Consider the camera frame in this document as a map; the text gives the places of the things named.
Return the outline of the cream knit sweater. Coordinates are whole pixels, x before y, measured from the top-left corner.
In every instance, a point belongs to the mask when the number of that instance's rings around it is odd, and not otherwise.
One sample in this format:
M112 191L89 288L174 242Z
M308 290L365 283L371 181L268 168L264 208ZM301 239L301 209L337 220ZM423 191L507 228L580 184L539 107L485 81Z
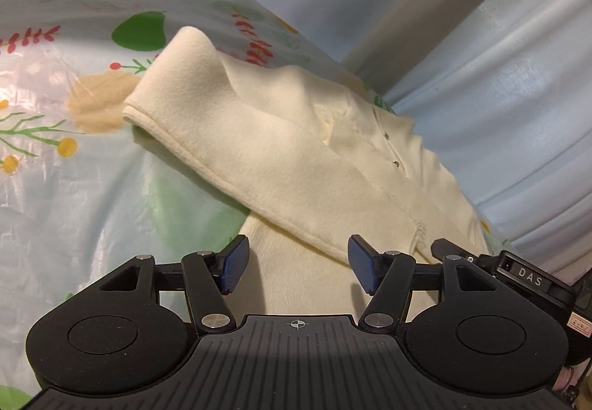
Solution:
M488 249L413 120L296 65L238 61L196 28L176 34L122 114L247 208L253 262L230 300L240 315L360 315L367 297L347 263L354 234L422 263L441 238Z

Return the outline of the floral plastic bed cover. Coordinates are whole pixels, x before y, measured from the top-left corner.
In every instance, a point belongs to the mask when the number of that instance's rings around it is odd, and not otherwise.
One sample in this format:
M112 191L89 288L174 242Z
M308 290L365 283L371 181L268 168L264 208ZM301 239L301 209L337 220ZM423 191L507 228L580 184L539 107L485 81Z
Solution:
M365 297L320 257L204 182L121 115L185 26L266 68L299 65L387 106L255 0L1 0L1 405L39 389L25 339L44 314L138 254L168 263L239 233L251 260L228 304L246 313L358 314ZM314 303L308 263L344 278Z

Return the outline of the white sheer curtain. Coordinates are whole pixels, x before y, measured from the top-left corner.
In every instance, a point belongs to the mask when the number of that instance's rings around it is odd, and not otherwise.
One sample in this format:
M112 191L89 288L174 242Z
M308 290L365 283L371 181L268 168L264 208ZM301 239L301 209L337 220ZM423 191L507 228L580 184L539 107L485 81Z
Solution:
M401 0L258 0L343 63ZM591 261L591 0L485 0L378 92L519 253Z

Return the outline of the beige curtain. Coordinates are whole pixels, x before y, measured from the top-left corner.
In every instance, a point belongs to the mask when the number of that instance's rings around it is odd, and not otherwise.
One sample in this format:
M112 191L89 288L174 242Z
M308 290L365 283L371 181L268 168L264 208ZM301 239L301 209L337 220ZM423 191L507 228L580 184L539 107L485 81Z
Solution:
M485 0L401 0L344 58L343 65L385 92L400 82Z

